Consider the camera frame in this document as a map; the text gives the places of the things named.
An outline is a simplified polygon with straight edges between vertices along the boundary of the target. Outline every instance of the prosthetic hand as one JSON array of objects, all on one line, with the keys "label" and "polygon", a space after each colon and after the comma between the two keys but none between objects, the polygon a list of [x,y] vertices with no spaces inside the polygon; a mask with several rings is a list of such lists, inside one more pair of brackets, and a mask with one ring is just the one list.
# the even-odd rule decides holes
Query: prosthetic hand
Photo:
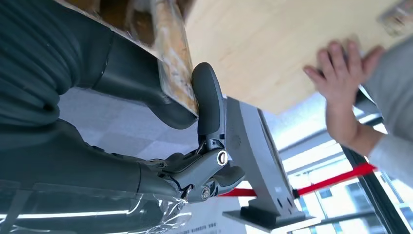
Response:
[{"label": "prosthetic hand", "polygon": [[1,1],[0,22],[1,234],[148,230],[180,211],[163,208],[173,197],[205,201],[243,180],[228,163],[223,97],[209,64],[192,74],[198,149],[151,161],[107,154],[58,119],[59,95],[78,85],[143,101],[169,126],[187,128],[196,118],[162,93],[156,58],[52,0]]}]

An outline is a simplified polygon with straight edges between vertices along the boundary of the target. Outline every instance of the human arm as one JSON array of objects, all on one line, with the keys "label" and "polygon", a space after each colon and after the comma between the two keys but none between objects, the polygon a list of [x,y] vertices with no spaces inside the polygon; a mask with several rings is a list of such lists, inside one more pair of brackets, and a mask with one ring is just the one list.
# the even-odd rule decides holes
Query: human arm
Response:
[{"label": "human arm", "polygon": [[341,45],[331,42],[318,53],[322,73],[312,66],[306,66],[304,71],[327,99],[326,123],[331,137],[368,156],[383,134],[360,124],[354,116],[353,104],[359,85],[371,76],[384,49],[376,47],[364,59],[354,41],[348,41],[347,50],[346,62]]}]

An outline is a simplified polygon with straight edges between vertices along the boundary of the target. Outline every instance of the plastic wrap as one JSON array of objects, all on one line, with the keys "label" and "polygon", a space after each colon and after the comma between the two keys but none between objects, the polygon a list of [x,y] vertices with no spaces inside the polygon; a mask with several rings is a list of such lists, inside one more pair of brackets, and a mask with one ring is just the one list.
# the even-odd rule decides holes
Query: plastic wrap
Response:
[{"label": "plastic wrap", "polygon": [[20,190],[0,186],[0,233],[158,234],[185,225],[186,201],[71,186]]}]

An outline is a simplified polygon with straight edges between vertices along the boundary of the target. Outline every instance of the metal stand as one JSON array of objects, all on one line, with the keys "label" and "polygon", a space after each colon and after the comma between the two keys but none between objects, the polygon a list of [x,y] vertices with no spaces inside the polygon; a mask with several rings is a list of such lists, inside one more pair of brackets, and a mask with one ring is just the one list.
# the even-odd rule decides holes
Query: metal stand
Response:
[{"label": "metal stand", "polygon": [[262,112],[233,98],[227,100],[226,148],[243,168],[257,194],[248,207],[223,215],[265,232],[288,232],[320,222],[294,204],[291,186]]}]

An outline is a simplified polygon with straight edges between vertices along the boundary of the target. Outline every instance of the gray robotic arm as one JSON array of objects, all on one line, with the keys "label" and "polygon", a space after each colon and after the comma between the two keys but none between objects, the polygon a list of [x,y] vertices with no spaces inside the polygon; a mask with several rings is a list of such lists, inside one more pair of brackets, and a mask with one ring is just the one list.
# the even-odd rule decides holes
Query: gray robotic arm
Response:
[{"label": "gray robotic arm", "polygon": [[228,164],[224,100],[208,63],[195,67],[192,86],[199,103],[199,147],[187,155],[171,155],[159,175],[175,186],[181,198],[200,202],[231,191],[243,180],[244,172]]}]

